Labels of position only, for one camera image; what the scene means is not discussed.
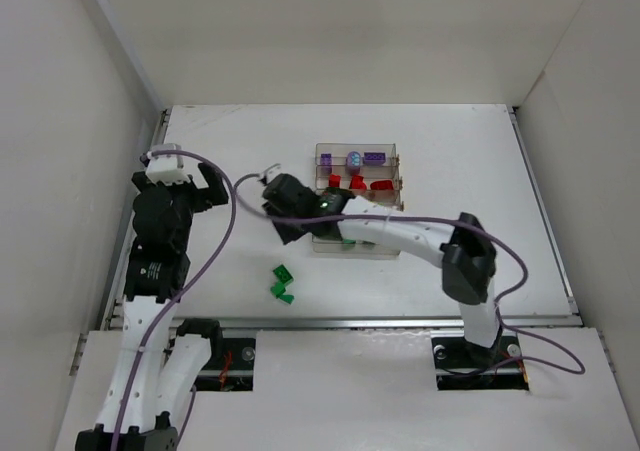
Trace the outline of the red lego small brick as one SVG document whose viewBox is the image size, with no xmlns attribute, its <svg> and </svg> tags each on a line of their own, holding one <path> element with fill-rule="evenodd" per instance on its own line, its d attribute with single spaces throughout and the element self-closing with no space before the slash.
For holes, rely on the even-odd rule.
<svg viewBox="0 0 640 451">
<path fill-rule="evenodd" d="M 330 174 L 328 178 L 328 186 L 331 188 L 339 188 L 341 186 L 341 177 L 336 174 Z"/>
</svg>

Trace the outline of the red lego arch piece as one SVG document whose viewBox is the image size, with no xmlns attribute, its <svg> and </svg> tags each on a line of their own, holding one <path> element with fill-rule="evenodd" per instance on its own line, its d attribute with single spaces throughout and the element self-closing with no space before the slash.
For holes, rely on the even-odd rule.
<svg viewBox="0 0 640 451">
<path fill-rule="evenodd" d="M 367 190 L 367 185 L 364 181 L 364 177 L 361 175 L 354 175 L 351 178 L 350 184 L 349 184 L 349 188 L 351 190 L 361 190 L 361 191 L 366 191 Z"/>
</svg>

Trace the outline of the purple lego round brick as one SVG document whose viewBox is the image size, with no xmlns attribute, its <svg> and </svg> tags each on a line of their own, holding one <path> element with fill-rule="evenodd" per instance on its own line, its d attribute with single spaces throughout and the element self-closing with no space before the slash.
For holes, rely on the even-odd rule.
<svg viewBox="0 0 640 451">
<path fill-rule="evenodd" d="M 362 166 L 362 155 L 357 151 L 351 151 L 345 158 L 345 167 L 353 172 L 358 172 Z"/>
</svg>

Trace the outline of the purple lego long plate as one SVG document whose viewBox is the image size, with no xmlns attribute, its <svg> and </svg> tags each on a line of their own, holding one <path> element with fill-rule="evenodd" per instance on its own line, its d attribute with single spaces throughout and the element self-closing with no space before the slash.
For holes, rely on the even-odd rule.
<svg viewBox="0 0 640 451">
<path fill-rule="evenodd" d="M 386 163 L 386 154 L 384 152 L 364 152 L 363 164 L 366 166 L 383 166 Z"/>
</svg>

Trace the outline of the red lego block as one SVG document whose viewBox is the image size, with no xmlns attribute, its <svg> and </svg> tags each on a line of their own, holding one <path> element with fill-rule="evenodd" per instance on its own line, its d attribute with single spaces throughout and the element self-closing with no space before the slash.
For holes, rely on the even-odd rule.
<svg viewBox="0 0 640 451">
<path fill-rule="evenodd" d="M 393 191 L 394 183 L 392 180 L 378 180 L 370 184 L 370 189 L 374 191 Z"/>
</svg>

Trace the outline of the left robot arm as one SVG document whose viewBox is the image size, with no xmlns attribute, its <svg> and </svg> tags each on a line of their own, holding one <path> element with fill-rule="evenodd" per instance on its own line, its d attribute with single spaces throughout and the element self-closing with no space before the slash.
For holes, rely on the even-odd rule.
<svg viewBox="0 0 640 451">
<path fill-rule="evenodd" d="M 197 213 L 229 201 L 228 180 L 199 164 L 200 189 L 182 165 L 151 164 L 133 175 L 135 237 L 123 291 L 124 324 L 116 367 L 94 426 L 78 433 L 78 450 L 175 450 L 195 381 L 220 354 L 218 321 L 189 318 L 170 327 L 190 267 L 187 247 Z"/>
</svg>

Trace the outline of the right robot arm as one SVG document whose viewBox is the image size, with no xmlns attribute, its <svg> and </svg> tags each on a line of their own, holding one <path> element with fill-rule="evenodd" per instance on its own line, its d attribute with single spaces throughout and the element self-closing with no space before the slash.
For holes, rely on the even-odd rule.
<svg viewBox="0 0 640 451">
<path fill-rule="evenodd" d="M 274 166 L 260 177 L 262 208 L 283 243 L 310 234 L 323 241 L 371 243 L 420 258 L 441 271 L 441 288 L 458 303 L 464 339 L 473 350 L 494 348 L 501 336 L 493 278 L 497 252 L 478 219 L 416 221 L 353 192 L 317 192 Z"/>
</svg>

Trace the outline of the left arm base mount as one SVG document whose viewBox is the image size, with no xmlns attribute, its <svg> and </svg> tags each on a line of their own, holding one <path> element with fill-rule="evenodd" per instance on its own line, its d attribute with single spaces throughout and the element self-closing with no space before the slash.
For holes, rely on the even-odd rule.
<svg viewBox="0 0 640 451">
<path fill-rule="evenodd" d="M 215 343 L 200 334 L 176 336 L 167 351 L 160 386 L 187 391 L 234 392 L 253 389 L 256 340 L 222 338 Z"/>
</svg>

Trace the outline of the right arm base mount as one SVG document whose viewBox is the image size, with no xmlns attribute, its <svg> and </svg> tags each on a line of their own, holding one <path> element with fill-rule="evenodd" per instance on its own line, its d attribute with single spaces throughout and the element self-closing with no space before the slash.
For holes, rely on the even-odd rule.
<svg viewBox="0 0 640 451">
<path fill-rule="evenodd" d="M 519 340 L 503 335 L 492 348 L 468 343 L 461 336 L 431 339 L 436 385 L 439 391 L 528 391 Z"/>
</svg>

